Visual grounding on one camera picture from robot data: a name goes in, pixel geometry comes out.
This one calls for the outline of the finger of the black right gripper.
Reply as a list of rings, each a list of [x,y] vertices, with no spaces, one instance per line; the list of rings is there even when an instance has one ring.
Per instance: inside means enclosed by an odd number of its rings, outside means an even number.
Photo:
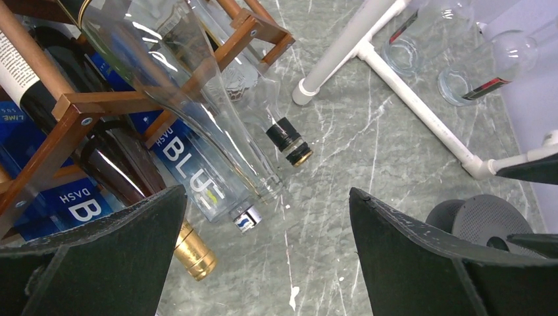
[[[509,252],[511,260],[557,260],[556,234],[512,234],[507,242],[522,248],[520,252]]]
[[[541,151],[530,151],[494,161],[496,176],[557,185],[557,153],[543,154]]]

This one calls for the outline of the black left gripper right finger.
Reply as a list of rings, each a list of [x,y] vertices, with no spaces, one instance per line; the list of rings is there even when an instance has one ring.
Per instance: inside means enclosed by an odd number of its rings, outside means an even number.
[[[375,315],[557,314],[557,260],[511,260],[358,188],[349,214]]]

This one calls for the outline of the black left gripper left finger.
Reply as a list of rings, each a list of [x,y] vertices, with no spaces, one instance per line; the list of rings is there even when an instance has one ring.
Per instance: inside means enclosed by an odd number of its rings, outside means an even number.
[[[154,315],[187,206],[181,186],[1,247],[2,315]]]

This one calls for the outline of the clear bottle red black label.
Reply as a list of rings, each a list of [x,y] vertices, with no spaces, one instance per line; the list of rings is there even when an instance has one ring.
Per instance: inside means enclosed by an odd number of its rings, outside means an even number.
[[[473,2],[427,1],[382,46],[382,59],[399,75],[417,73],[470,30]]]

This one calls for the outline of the tall clear bottle black label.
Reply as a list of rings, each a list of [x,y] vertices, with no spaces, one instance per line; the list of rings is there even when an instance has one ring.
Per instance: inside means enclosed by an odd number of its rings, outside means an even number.
[[[251,193],[282,181],[226,94],[213,49],[187,1],[60,1],[93,48],[135,90],[208,142]]]

